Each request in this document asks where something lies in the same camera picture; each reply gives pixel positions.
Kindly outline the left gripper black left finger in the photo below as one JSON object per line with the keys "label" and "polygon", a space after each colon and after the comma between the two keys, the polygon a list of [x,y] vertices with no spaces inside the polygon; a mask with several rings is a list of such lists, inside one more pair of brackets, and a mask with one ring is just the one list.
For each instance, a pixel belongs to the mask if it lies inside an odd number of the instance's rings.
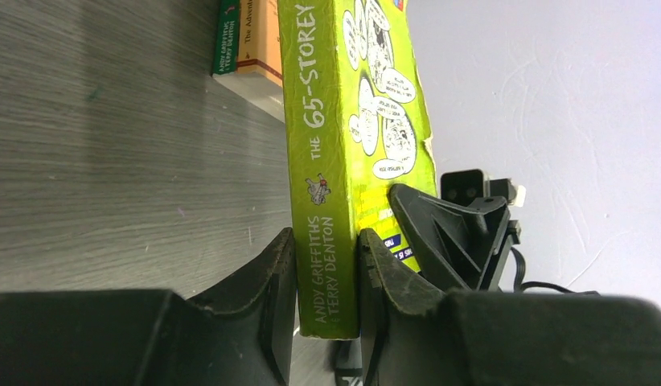
{"label": "left gripper black left finger", "polygon": [[0,385],[287,385],[294,236],[191,298],[170,289],[0,293]]}

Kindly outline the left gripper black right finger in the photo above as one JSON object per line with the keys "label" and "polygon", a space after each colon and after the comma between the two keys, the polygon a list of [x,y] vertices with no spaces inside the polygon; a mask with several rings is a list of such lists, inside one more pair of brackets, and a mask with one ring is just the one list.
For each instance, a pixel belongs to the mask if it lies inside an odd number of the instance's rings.
{"label": "left gripper black right finger", "polygon": [[438,289],[359,234],[366,385],[661,385],[661,310],[638,298]]}

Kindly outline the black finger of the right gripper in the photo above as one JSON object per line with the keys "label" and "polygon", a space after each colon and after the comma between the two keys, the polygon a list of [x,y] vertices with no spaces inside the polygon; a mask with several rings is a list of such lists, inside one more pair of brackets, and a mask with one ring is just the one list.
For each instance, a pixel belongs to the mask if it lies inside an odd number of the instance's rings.
{"label": "black finger of the right gripper", "polygon": [[396,183],[388,203],[422,276],[438,289],[496,291],[520,225],[501,196],[451,203]]}

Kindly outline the light green spine book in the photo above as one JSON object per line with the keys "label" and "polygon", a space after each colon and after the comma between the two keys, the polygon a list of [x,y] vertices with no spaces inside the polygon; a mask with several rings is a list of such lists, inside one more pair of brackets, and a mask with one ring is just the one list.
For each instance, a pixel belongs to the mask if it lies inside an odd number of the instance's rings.
{"label": "light green spine book", "polygon": [[437,194],[432,130],[404,1],[281,1],[285,129],[300,332],[359,336],[357,239],[418,270],[388,203]]}

